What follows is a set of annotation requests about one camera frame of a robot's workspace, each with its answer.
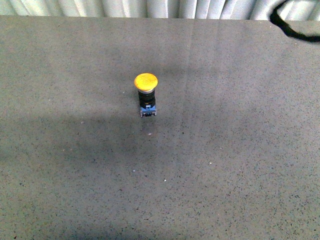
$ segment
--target gray table surface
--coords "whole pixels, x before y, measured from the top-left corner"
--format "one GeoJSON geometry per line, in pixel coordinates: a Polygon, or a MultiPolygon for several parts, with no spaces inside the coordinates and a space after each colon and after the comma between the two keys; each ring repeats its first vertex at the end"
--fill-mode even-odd
{"type": "Polygon", "coordinates": [[[320,239],[320,45],[268,21],[0,26],[0,239],[320,239]]]}

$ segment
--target yellow push button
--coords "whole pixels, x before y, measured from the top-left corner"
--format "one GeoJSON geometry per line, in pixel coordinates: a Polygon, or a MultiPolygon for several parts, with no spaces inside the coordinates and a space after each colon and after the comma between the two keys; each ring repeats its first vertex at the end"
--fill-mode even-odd
{"type": "Polygon", "coordinates": [[[158,85],[158,79],[151,73],[142,73],[136,76],[134,85],[137,89],[148,92],[153,90],[158,85]]]}

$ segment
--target black cable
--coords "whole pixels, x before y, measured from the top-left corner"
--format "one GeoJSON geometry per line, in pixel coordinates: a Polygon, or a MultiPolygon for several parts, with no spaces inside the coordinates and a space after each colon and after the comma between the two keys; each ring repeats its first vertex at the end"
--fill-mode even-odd
{"type": "Polygon", "coordinates": [[[307,36],[301,32],[296,32],[290,27],[288,23],[281,19],[281,17],[278,14],[278,10],[288,1],[290,0],[283,1],[273,9],[272,13],[270,14],[270,22],[278,26],[284,32],[284,34],[290,38],[299,39],[310,43],[320,43],[320,35],[307,36]]]}

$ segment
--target white curtain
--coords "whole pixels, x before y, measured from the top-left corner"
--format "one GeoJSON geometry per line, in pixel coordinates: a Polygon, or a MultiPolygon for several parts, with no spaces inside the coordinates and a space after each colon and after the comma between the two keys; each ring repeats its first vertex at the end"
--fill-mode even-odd
{"type": "MultiPolygon", "coordinates": [[[[283,0],[0,0],[0,15],[267,20],[283,0]]],[[[320,21],[319,0],[292,0],[284,20],[320,21]]]]}

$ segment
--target blue contact block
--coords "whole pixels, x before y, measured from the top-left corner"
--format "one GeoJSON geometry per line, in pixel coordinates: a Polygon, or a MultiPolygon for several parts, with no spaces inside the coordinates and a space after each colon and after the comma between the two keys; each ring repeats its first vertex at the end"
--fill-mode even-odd
{"type": "Polygon", "coordinates": [[[157,116],[157,109],[156,109],[156,105],[154,105],[153,107],[151,107],[151,105],[145,105],[144,107],[140,107],[140,116],[146,116],[149,117],[151,115],[155,115],[157,116]]]}

